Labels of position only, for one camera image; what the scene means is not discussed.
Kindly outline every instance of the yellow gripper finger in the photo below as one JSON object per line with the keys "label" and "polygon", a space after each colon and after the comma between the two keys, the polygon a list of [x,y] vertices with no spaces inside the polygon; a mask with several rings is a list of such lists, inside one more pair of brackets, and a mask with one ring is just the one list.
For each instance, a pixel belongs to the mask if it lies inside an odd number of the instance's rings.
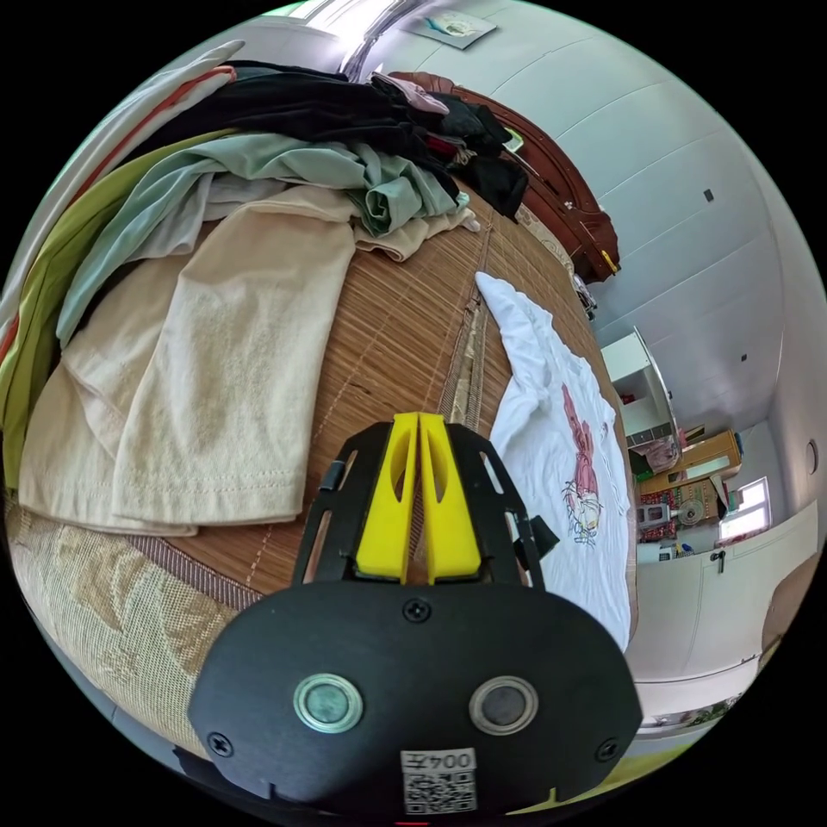
{"label": "yellow gripper finger", "polygon": [[[363,577],[400,583],[406,580],[414,513],[418,423],[417,413],[398,413],[394,417],[356,555],[356,567]],[[401,492],[397,494],[403,474]]]}
{"label": "yellow gripper finger", "polygon": [[420,414],[420,451],[428,582],[476,577],[480,550],[451,439],[438,414]]}

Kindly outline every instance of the white t-shirt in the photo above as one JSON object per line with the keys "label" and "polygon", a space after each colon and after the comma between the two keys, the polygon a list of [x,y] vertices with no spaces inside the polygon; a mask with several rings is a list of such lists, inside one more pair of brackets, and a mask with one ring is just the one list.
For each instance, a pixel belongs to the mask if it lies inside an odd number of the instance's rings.
{"label": "white t-shirt", "polygon": [[563,344],[551,314],[508,282],[476,274],[500,328],[512,378],[491,431],[530,517],[560,542],[543,559],[546,590],[599,620],[625,650],[630,507],[614,408],[588,362]]}

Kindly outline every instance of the mint green shirt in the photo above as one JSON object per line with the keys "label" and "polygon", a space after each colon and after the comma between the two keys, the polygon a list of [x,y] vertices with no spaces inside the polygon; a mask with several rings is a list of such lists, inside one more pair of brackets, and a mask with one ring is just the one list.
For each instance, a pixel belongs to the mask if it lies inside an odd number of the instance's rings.
{"label": "mint green shirt", "polygon": [[346,190],[375,237],[413,218],[455,214],[469,201],[461,193],[455,202],[431,172],[366,144],[313,144],[252,133],[191,146],[156,164],[101,232],[66,293],[58,320],[61,348],[68,344],[95,293],[209,172],[232,172],[248,181],[271,178]]}

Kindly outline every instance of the window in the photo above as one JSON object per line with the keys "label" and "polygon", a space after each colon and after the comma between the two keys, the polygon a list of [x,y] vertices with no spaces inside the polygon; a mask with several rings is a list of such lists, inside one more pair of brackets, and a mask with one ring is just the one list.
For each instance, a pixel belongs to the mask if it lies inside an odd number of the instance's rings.
{"label": "window", "polygon": [[757,532],[762,528],[769,528],[773,523],[766,476],[739,488],[738,492],[741,495],[741,505],[737,511],[721,521],[722,540],[739,537],[747,532]]}

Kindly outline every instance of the wooden headboard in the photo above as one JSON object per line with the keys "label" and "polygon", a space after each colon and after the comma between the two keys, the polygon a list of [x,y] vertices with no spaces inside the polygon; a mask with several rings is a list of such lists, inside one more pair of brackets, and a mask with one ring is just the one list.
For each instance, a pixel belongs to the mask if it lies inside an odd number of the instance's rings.
{"label": "wooden headboard", "polygon": [[523,203],[561,241],[586,284],[605,282],[620,268],[618,236],[612,219],[600,209],[592,190],[566,153],[545,132],[522,115],[485,95],[457,86],[430,72],[392,72],[423,89],[456,95],[467,103],[481,103],[525,142],[516,158],[529,177]]}

